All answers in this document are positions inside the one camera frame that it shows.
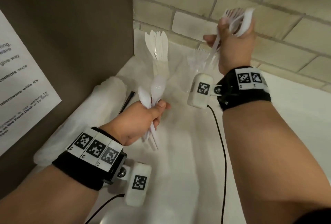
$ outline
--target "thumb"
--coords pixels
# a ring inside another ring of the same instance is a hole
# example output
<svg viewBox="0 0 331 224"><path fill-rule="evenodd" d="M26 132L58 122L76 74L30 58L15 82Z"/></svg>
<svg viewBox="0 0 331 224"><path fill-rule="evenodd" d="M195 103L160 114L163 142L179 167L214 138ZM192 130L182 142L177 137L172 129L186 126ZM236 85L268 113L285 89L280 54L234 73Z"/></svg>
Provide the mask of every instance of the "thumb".
<svg viewBox="0 0 331 224"><path fill-rule="evenodd" d="M224 41L226 38L228 38L231 35L229 31L228 18L226 17L221 18L218 22L217 28L221 41Z"/></svg>
<svg viewBox="0 0 331 224"><path fill-rule="evenodd" d="M152 120L156 119L157 117L161 116L166 108L167 103L163 100L160 100L154 107L148 109L149 113L152 116Z"/></svg>

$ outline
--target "paper notice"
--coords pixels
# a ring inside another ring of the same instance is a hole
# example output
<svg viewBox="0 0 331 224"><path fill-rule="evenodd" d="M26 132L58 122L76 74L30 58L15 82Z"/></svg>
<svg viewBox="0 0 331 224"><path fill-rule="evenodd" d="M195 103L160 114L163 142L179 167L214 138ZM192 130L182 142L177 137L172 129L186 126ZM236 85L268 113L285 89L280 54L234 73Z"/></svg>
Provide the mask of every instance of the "paper notice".
<svg viewBox="0 0 331 224"><path fill-rule="evenodd" d="M0 11L0 155L60 101Z"/></svg>

